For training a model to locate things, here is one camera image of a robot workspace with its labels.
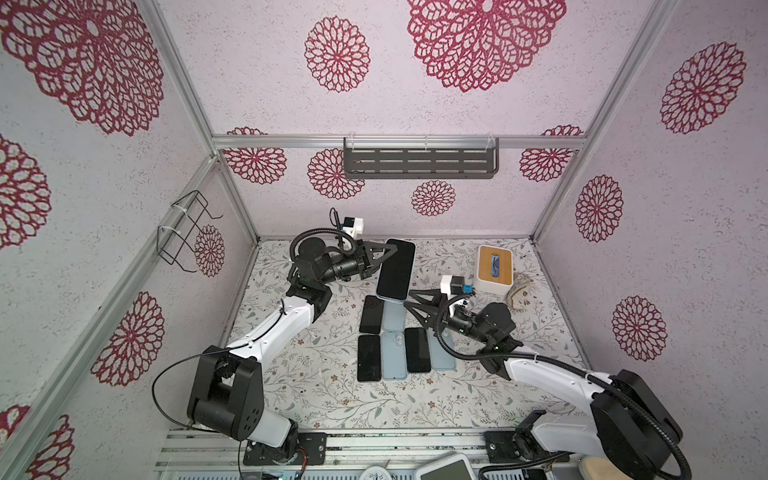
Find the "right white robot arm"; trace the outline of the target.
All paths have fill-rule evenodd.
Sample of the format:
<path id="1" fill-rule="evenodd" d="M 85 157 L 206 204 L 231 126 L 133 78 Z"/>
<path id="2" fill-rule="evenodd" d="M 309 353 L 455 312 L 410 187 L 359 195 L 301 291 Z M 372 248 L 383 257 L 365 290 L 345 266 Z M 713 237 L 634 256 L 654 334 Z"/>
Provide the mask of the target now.
<path id="1" fill-rule="evenodd" d="M 692 478 L 679 446 L 682 429 L 639 375 L 587 371 L 527 349 L 512 335 L 516 325 L 508 306 L 492 302 L 472 312 L 466 303 L 473 294 L 470 286 L 412 290 L 404 306 L 451 357 L 478 361 L 493 375 L 544 390 L 585 414 L 568 420 L 543 409 L 532 412 L 514 428 L 506 459 L 491 459 L 479 478 L 572 455 L 606 459 L 631 479 L 669 479 L 663 467 L 674 459 L 676 478 Z"/>

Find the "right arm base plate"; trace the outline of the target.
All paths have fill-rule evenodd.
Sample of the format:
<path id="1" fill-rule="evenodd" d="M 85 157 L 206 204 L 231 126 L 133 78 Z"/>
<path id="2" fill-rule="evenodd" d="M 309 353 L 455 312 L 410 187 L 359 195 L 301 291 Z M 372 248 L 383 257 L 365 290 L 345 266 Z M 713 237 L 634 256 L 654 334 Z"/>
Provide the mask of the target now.
<path id="1" fill-rule="evenodd" d="M 557 454 L 556 461 L 565 461 L 564 451 L 546 450 L 530 431 L 492 430 L 483 433 L 491 464 L 528 463 Z"/>

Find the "black phone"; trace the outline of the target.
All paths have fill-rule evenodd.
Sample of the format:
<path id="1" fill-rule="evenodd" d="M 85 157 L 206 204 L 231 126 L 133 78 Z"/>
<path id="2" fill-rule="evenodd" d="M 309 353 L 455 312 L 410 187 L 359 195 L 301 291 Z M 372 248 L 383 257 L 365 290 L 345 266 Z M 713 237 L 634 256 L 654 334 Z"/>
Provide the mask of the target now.
<path id="1" fill-rule="evenodd" d="M 384 300 L 403 302 L 408 296 L 416 246 L 399 239 L 388 239 L 386 244 L 395 246 L 396 252 L 381 266 L 376 295 Z"/>
<path id="2" fill-rule="evenodd" d="M 379 335 L 381 332 L 383 311 L 384 301 L 375 295 L 367 295 L 363 302 L 359 332 L 361 334 Z"/>

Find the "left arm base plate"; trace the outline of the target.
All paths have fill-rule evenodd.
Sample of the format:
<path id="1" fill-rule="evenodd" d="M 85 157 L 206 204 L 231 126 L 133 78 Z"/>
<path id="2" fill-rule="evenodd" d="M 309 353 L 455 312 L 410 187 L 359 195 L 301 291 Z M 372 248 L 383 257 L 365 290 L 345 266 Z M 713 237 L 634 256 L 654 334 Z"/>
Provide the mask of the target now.
<path id="1" fill-rule="evenodd" d="M 323 465 L 327 439 L 326 433 L 294 432 L 278 447 L 249 441 L 243 464 L 264 467 Z"/>

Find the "blue phone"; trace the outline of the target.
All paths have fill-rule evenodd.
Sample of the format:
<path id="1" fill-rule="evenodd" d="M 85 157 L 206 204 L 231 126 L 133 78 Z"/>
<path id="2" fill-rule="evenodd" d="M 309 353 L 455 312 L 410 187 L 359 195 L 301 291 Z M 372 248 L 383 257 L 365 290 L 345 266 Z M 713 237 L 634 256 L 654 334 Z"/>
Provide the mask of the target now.
<path id="1" fill-rule="evenodd" d="M 429 373 L 431 358 L 427 331 L 420 327 L 404 330 L 406 368 L 409 373 Z"/>

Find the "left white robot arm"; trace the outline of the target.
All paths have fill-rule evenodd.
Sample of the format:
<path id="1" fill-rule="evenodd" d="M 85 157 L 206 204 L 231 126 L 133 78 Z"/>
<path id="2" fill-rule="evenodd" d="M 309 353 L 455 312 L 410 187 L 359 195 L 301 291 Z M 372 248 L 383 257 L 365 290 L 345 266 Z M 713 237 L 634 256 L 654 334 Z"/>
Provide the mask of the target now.
<path id="1" fill-rule="evenodd" d="M 293 451 L 298 426 L 264 406 L 264 371 L 322 315 L 332 298 L 331 283 L 367 279 L 397 252 L 393 244 L 356 239 L 331 228 L 295 237 L 289 247 L 289 288 L 276 309 L 241 339 L 224 348 L 211 346 L 200 355 L 189 420 L 238 442 Z"/>

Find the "light blue case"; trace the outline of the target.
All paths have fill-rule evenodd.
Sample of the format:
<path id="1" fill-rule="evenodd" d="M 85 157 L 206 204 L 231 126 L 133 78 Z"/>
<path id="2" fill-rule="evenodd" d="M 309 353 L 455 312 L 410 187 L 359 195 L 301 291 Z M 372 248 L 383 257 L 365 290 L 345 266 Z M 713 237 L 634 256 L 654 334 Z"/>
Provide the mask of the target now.
<path id="1" fill-rule="evenodd" d="M 448 354 L 439 342 L 428 344 L 431 368 L 435 371 L 456 371 L 456 358 Z"/>
<path id="2" fill-rule="evenodd" d="M 406 325 L 407 310 L 403 302 L 385 300 L 383 303 L 383 332 L 403 332 Z"/>

